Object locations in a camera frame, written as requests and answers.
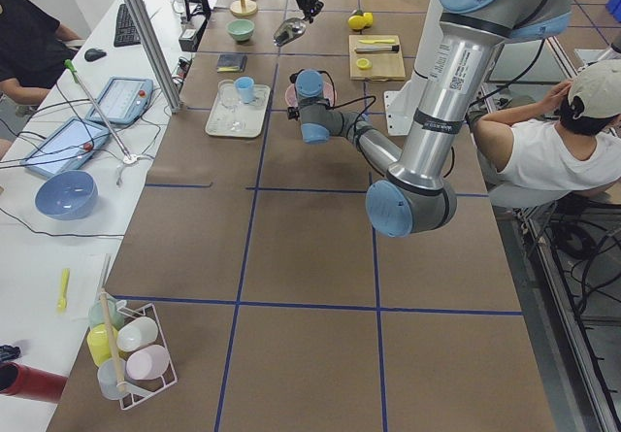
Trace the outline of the pink bowl of ice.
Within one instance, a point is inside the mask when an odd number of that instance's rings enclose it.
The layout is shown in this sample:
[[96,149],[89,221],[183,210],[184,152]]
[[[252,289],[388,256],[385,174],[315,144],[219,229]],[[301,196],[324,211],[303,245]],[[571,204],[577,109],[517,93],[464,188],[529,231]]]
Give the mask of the pink bowl of ice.
[[[335,105],[335,101],[337,98],[337,92],[330,83],[326,83],[326,82],[323,83],[323,96],[329,100],[331,106]],[[293,107],[293,108],[298,107],[298,100],[297,100],[296,88],[295,88],[294,83],[291,83],[288,86],[288,88],[285,90],[284,98],[285,98],[285,103],[287,104],[288,107]]]

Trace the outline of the yellow plastic knife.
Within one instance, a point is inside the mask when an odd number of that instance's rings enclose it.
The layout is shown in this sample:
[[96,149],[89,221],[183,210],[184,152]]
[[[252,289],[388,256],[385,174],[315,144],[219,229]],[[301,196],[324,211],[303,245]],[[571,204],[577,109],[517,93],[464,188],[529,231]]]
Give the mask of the yellow plastic knife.
[[395,45],[395,39],[360,39],[359,44],[363,45]]

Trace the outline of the person in black shirt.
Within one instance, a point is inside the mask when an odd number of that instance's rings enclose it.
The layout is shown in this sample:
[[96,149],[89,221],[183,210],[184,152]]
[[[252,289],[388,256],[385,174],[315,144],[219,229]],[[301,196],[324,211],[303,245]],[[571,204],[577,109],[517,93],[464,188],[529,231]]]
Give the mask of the person in black shirt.
[[30,0],[1,0],[1,93],[38,106],[77,53],[80,36]]

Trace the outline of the red cylinder bottle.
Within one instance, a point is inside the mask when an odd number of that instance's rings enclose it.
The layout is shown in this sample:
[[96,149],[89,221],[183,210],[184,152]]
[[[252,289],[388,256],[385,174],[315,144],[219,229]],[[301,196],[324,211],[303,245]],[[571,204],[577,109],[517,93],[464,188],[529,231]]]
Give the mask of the red cylinder bottle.
[[1,394],[56,404],[67,378],[14,362],[1,365]]

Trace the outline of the white serving tray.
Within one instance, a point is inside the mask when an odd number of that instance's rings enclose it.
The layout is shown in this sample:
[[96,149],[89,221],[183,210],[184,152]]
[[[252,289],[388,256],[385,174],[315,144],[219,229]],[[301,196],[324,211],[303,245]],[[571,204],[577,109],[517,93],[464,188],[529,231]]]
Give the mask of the white serving tray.
[[205,132],[213,137],[258,137],[263,129],[271,91],[268,85],[256,84],[254,100],[247,104],[239,102],[234,113],[224,106],[219,100],[219,95],[216,95],[205,125]]

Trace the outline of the metal ice scoop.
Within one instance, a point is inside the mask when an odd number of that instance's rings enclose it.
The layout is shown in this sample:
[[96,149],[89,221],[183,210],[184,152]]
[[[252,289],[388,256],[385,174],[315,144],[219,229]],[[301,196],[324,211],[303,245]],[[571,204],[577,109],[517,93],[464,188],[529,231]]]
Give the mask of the metal ice scoop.
[[306,22],[299,17],[291,17],[284,20],[273,35],[273,41],[277,48],[301,38],[307,30]]

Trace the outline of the pink cup in rack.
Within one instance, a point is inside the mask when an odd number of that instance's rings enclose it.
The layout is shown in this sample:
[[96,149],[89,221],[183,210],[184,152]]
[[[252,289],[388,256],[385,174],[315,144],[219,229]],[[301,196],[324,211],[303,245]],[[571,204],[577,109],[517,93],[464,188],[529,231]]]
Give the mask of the pink cup in rack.
[[126,372],[134,380],[154,380],[168,369],[170,354],[161,345],[150,345],[133,352],[126,362]]

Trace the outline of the black computer mouse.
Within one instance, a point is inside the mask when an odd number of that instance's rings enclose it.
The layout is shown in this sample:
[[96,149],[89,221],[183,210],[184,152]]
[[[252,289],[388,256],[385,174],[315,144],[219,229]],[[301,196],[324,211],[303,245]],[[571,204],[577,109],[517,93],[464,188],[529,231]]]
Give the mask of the black computer mouse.
[[96,60],[99,60],[103,57],[105,57],[107,55],[107,53],[104,50],[100,50],[100,49],[88,49],[85,53],[84,53],[84,60],[87,62],[94,62]]

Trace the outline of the clear wine glass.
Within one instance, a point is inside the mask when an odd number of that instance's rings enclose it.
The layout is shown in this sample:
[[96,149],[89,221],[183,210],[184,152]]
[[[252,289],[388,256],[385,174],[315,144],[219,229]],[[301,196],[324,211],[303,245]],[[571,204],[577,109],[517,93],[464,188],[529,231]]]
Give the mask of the clear wine glass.
[[228,129],[232,132],[241,132],[245,125],[238,116],[240,96],[232,80],[224,80],[218,84],[218,99],[226,111]]

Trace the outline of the far teach pendant tablet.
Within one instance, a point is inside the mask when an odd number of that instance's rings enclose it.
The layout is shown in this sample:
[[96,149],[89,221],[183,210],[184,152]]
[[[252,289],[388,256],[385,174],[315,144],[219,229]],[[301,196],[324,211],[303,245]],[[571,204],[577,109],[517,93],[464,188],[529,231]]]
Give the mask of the far teach pendant tablet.
[[147,110],[153,89],[151,79],[113,77],[97,103],[111,125],[129,126]]

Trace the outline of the green tipped metal rod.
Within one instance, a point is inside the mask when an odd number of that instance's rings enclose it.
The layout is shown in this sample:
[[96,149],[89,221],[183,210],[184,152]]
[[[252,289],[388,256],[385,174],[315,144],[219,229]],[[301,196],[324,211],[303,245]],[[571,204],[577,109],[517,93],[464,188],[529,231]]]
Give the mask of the green tipped metal rod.
[[102,111],[99,103],[96,101],[94,96],[91,94],[91,92],[86,87],[85,83],[82,81],[82,78],[79,76],[78,71],[74,67],[74,64],[73,64],[72,60],[71,59],[65,59],[64,60],[64,66],[70,71],[74,81],[81,87],[82,91],[84,92],[84,94],[86,95],[86,97],[88,98],[90,103],[92,104],[93,108],[95,109],[95,112],[100,116],[100,118],[103,120],[105,126],[110,130],[110,132],[111,132],[115,142],[118,144],[118,146],[119,146],[119,148],[120,148],[120,150],[121,150],[121,152],[123,154],[122,162],[124,164],[126,164],[126,165],[130,165],[130,164],[134,163],[135,159],[134,159],[132,153],[130,152],[129,148],[125,146],[123,141],[119,138],[119,136],[114,131],[114,129],[112,127],[112,124],[110,123],[108,117],[104,114],[104,112]]

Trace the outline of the blue plastic cup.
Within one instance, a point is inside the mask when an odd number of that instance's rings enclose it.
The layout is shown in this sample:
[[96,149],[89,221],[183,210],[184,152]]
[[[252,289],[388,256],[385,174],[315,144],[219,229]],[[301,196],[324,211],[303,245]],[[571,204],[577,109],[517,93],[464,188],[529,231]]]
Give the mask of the blue plastic cup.
[[252,77],[243,76],[234,81],[240,100],[244,104],[249,104],[255,100],[254,79]]

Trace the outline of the black keyboard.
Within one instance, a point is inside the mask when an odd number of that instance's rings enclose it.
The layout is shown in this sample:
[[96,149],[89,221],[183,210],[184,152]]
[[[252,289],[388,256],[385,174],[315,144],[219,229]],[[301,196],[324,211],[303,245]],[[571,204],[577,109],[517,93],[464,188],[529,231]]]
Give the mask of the black keyboard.
[[139,45],[141,43],[140,35],[134,24],[127,6],[121,3],[117,9],[114,42],[116,48],[129,47]]

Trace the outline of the aluminium frame post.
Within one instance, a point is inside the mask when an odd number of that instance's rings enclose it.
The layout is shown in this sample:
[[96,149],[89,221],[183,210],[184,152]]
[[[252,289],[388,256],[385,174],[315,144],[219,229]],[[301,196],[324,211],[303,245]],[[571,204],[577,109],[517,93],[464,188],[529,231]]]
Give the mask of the aluminium frame post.
[[171,113],[175,114],[181,109],[179,92],[173,77],[169,73],[164,53],[148,17],[147,8],[143,0],[124,0],[124,3],[127,5],[129,14],[134,20],[151,69],[159,82],[161,92],[168,103]]

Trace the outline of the white cup in rack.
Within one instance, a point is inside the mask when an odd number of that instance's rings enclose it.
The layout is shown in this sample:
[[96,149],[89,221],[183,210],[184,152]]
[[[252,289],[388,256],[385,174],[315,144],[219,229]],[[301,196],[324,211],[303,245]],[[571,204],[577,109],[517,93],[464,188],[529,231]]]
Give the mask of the white cup in rack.
[[153,343],[158,333],[157,323],[152,318],[140,316],[118,331],[116,344],[122,351],[135,351]]

